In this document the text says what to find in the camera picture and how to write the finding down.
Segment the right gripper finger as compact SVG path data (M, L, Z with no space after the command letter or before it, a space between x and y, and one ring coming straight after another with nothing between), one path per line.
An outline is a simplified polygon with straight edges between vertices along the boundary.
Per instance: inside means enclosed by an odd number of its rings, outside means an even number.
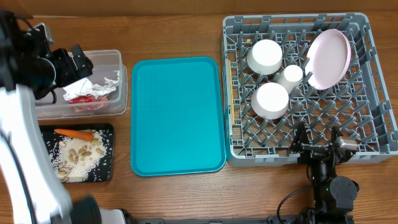
M342 137L342 133L340 131L340 129L337 126L333 126L331 128L331 140L330 140L330 144L331 145L335 145L338 144L340 137Z
M307 129L303 121L299 122L295 129L295 136L292 141L292 151L302 151L302 146L309 146Z

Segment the white napkin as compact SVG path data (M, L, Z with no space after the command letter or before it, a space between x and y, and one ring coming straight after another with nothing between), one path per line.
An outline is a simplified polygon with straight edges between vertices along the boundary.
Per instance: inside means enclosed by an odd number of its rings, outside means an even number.
M70 101L80 96L90 95L93 91L93 84L88 78L82 78L72 84L63 87L65 101Z

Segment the red snack wrapper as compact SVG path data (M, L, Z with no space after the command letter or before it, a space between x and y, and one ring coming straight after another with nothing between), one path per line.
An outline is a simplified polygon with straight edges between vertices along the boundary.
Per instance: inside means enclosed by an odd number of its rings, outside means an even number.
M74 112L81 112L81 111L88 111L88 110L98 110L100 108L104 108L109 106L108 103L101 103L99 104L99 101L108 101L109 96L108 95L103 95L103 96L98 96L95 97L93 95L86 95L86 96L79 96L77 98L74 98L72 100L69 100L69 104L82 104L82 106L74 106L73 111Z

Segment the aluminium foil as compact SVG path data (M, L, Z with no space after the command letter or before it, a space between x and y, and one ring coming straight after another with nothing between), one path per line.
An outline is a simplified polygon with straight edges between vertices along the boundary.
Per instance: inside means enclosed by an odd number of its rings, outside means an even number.
M120 81L120 71L114 70L106 76L100 78L96 83L93 82L92 94L95 97L108 95L111 92L116 91L119 86Z

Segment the white cup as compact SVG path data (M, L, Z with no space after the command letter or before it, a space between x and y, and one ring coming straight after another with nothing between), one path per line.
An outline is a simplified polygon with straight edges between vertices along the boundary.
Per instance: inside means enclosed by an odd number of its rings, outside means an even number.
M298 65L288 65L280 74L277 83L282 85L288 94L299 86L303 77L303 71Z

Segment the large pink plate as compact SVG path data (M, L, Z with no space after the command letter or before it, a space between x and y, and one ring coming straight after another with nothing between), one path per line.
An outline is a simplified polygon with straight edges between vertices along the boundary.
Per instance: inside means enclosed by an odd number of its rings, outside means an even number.
M308 84L317 90L331 88L348 69L351 60L349 41L337 29L326 30L312 42L307 58L309 62L305 66L305 73L312 74Z

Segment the orange carrot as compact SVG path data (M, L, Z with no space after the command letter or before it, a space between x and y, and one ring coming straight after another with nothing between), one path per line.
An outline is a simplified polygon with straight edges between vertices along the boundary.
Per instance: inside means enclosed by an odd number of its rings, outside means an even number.
M70 138L77 138L83 141L94 140L93 134L87 131L77 131L71 129L54 129L54 132L57 134L68 136Z

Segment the white bowl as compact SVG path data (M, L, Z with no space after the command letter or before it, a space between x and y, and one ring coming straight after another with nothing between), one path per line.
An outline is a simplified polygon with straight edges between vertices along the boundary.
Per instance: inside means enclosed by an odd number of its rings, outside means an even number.
M282 66L282 48L273 40L260 40L249 51L247 63L256 73L273 74Z

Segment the wooden chopstick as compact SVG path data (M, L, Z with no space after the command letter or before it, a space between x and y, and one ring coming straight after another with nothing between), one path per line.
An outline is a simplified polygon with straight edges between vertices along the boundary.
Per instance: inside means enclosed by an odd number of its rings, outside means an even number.
M230 95L231 95L231 98L233 98L232 65L231 65L231 61L230 61L230 60L228 60L228 65L229 65L229 87L230 87Z
M232 125L235 125L233 87L230 87Z

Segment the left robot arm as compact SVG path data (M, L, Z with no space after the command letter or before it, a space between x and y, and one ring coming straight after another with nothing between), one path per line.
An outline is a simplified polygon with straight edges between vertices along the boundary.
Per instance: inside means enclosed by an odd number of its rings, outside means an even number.
M42 138L35 102L93 73L80 46L51 50L46 26L19 27L1 12L1 172L15 223L132 223L124 209L101 209L93 197L72 202Z

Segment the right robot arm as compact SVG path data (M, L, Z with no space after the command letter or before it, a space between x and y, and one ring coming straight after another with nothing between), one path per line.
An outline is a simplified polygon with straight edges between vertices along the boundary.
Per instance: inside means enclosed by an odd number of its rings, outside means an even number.
M353 223L353 217L348 213L354 208L359 185L348 177L338 176L336 166L349 161L359 151L356 141L351 137L343 136L340 129L333 126L329 145L311 145L307 129L301 122L295 129L295 136L289 150L300 154L297 162L307 166L306 172L310 185L296 190L287 198L311 189L314 203L313 208L301 212L294 222Z

